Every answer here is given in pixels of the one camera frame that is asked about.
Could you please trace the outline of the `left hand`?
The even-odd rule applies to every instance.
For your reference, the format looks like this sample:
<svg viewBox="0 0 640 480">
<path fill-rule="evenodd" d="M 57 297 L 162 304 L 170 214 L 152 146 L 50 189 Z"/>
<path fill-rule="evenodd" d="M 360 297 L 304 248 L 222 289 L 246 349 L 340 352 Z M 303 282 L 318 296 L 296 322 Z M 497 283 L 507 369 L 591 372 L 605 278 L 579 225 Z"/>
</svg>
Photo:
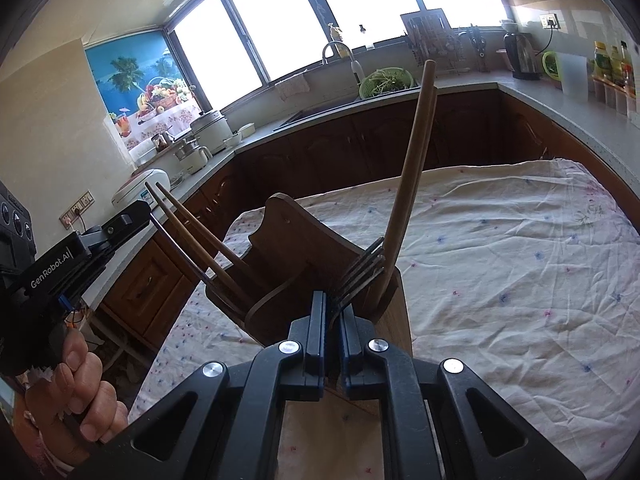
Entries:
<svg viewBox="0 0 640 480">
<path fill-rule="evenodd" d="M 88 350 L 84 335 L 69 330 L 52 376 L 39 379 L 26 392 L 26 408 L 43 444 L 68 466 L 84 462 L 91 443 L 106 443 L 128 426 L 126 405 L 117 400 L 102 372 L 102 361 Z"/>
</svg>

